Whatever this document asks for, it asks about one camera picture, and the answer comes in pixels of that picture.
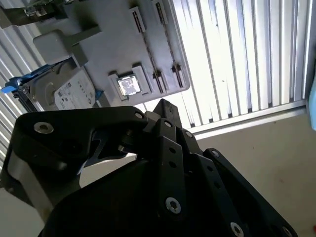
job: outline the white corrugated wall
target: white corrugated wall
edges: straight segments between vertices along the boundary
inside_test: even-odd
[[[0,3],[4,8],[25,5],[21,0],[1,0]],[[0,29],[0,87],[12,77],[27,74],[45,65],[33,44],[33,38],[39,34],[35,24]],[[10,93],[0,93],[0,166],[5,158],[15,120],[25,112]]]

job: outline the blue drive bracket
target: blue drive bracket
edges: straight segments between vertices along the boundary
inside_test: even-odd
[[[36,78],[38,75],[41,75],[41,74],[47,72],[48,70],[50,70],[52,67],[56,66],[57,64],[44,65],[44,66],[36,69],[35,71],[30,72],[24,76],[13,77],[5,84],[5,86],[1,89],[1,92],[10,93],[10,92],[13,92],[15,90],[18,90],[20,86],[22,86],[23,84]]]

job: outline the white floor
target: white floor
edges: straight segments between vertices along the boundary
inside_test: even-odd
[[[314,237],[316,225],[316,132],[306,115],[199,141],[215,147],[248,179],[301,237]],[[112,161],[84,170],[87,184],[120,167]],[[0,232],[34,237],[42,228],[32,208],[0,191]]]

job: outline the ridged metal siding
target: ridged metal siding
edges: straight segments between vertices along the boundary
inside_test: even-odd
[[[26,1],[0,0],[5,8]],[[193,133],[303,106],[314,59],[312,0],[169,0],[192,87],[167,96]],[[0,30],[0,86],[44,65],[35,24]],[[158,100],[140,104],[152,110]],[[25,110],[0,93],[0,165]]]
[[[25,5],[21,0],[1,0],[0,3],[4,8]],[[44,65],[33,44],[33,38],[39,34],[34,24],[0,29],[0,87],[8,79],[27,74]],[[15,120],[25,112],[11,94],[0,93],[0,166],[5,158]]]

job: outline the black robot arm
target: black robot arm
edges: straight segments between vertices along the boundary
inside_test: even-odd
[[[135,161],[80,188],[84,167],[129,152]],[[145,114],[111,107],[22,115],[1,182],[39,212],[41,237],[297,236],[219,151],[201,151],[166,100]]]

